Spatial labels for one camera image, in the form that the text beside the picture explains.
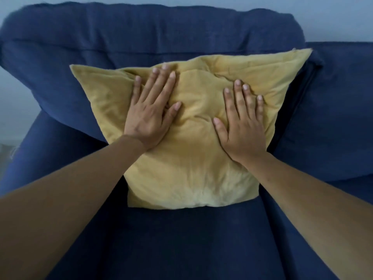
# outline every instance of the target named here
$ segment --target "white wall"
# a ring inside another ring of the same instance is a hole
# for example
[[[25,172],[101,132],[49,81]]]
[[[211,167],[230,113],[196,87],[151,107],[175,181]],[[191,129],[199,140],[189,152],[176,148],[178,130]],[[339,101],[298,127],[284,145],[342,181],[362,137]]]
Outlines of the white wall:
[[[2,0],[0,22],[27,4],[70,0]],[[292,13],[307,41],[373,41],[373,0],[74,0],[129,4],[209,5],[250,10],[267,8]],[[39,112],[29,90],[0,70],[0,143],[17,143]]]

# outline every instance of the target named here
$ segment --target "blue sofa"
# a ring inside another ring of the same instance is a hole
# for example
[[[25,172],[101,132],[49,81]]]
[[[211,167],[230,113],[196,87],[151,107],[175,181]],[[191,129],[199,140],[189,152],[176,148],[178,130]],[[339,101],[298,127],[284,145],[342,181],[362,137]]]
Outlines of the blue sofa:
[[[115,69],[310,47],[268,151],[373,203],[373,43],[306,43],[290,14],[264,9],[63,3],[12,13],[0,45],[0,65],[42,110],[0,195],[107,145],[69,64]],[[122,178],[48,279],[336,279],[263,188],[247,202],[173,211],[128,208],[126,193]]]

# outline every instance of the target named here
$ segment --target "person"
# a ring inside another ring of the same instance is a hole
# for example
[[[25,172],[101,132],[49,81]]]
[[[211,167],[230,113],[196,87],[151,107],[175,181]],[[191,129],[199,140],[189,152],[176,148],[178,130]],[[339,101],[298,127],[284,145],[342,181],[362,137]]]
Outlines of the person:
[[[123,173],[167,133],[182,104],[164,112],[175,79],[165,65],[141,90],[137,76],[122,137],[0,199],[1,279],[50,272]],[[259,180],[339,278],[373,279],[373,206],[269,154],[263,97],[255,98],[248,84],[236,80],[234,96],[228,89],[223,94],[229,128],[218,118],[212,123],[227,155]]]

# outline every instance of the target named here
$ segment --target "yellow fabric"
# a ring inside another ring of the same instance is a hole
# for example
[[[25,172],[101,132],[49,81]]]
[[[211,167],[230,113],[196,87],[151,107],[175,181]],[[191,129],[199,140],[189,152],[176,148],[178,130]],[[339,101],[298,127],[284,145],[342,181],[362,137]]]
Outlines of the yellow fabric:
[[[259,182],[221,149],[212,118],[227,125],[223,89],[233,88],[234,80],[241,79],[254,94],[264,96],[268,146],[287,88],[310,54],[310,49],[303,49],[170,62],[178,78],[169,104],[181,101],[183,105],[161,143],[124,174],[128,206],[219,207],[257,197]],[[135,75],[144,83],[152,68],[103,70],[72,65],[71,70],[91,102],[103,135],[108,143],[114,142],[124,130]]]

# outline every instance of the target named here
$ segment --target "forearm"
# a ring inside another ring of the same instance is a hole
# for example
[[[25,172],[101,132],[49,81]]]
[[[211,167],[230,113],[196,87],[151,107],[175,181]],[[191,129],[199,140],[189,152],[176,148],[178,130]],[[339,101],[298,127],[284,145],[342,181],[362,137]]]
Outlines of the forearm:
[[[373,206],[265,155],[245,167],[341,279],[373,278]]]
[[[44,278],[142,153],[122,137],[0,199],[0,278]]]

